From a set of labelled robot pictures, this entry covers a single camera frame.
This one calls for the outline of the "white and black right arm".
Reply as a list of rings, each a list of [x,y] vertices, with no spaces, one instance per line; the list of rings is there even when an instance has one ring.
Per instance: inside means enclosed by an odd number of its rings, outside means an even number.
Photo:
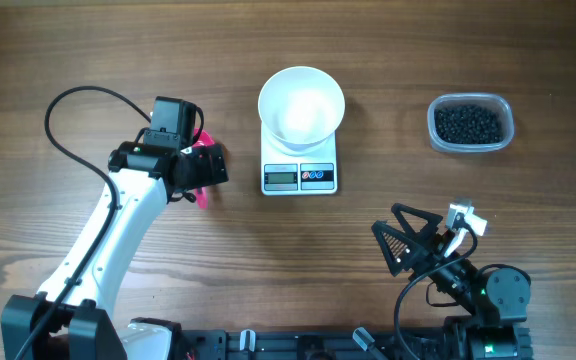
[[[472,249],[459,254],[464,238],[477,243],[487,222],[469,202],[452,203],[446,216],[396,203],[391,211],[397,227],[377,221],[372,233],[392,276],[408,272],[408,283],[393,312],[393,359],[530,359],[530,333],[523,327],[531,298],[527,272],[507,264],[475,267]],[[428,280],[449,296],[445,307],[460,307],[439,328],[403,329],[400,315],[405,296]]]

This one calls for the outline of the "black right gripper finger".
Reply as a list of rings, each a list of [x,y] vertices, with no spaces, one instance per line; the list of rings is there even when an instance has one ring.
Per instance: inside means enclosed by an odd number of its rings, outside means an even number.
[[[398,230],[386,221],[376,221],[371,230],[393,277],[414,268],[421,260],[419,233],[411,226],[406,225],[404,230]]]
[[[443,220],[441,215],[412,208],[401,203],[395,203],[391,207],[391,212],[399,222],[403,233],[407,238],[412,240],[426,240],[427,238],[434,236],[437,233],[438,225]],[[420,230],[415,230],[406,220],[405,215],[410,215],[414,218],[424,220],[425,225]]]

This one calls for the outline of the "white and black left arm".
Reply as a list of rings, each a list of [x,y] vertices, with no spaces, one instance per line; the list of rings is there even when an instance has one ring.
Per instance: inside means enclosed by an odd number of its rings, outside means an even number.
[[[220,145],[207,141],[200,107],[158,97],[149,127],[111,152],[99,202],[75,244],[32,297],[14,295],[1,315],[8,359],[188,359],[180,324],[111,321],[119,287],[153,221],[171,202],[203,205],[228,179]]]

